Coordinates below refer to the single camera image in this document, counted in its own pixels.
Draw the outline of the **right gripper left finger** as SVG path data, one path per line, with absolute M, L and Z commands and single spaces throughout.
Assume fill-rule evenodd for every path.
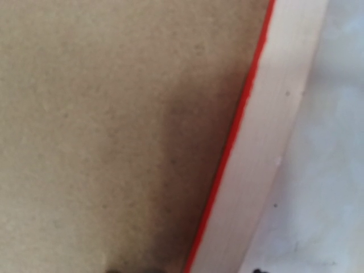
M 105 271 L 105 273 L 122 273 L 120 270 L 116 270 L 116 269 L 108 269 Z

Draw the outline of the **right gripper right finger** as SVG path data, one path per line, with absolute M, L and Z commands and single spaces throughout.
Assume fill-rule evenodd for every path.
M 251 273 L 269 273 L 268 271 L 264 271 L 261 268 L 255 268 Z

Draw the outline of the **brown cardboard backing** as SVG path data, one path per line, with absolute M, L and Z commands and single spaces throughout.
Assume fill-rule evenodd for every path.
M 1 271 L 181 272 L 267 1 L 1 2 Z

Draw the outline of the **red wooden picture frame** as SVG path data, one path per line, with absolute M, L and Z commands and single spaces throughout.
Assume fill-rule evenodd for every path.
M 282 162 L 327 1 L 270 1 L 184 272 L 238 272 Z

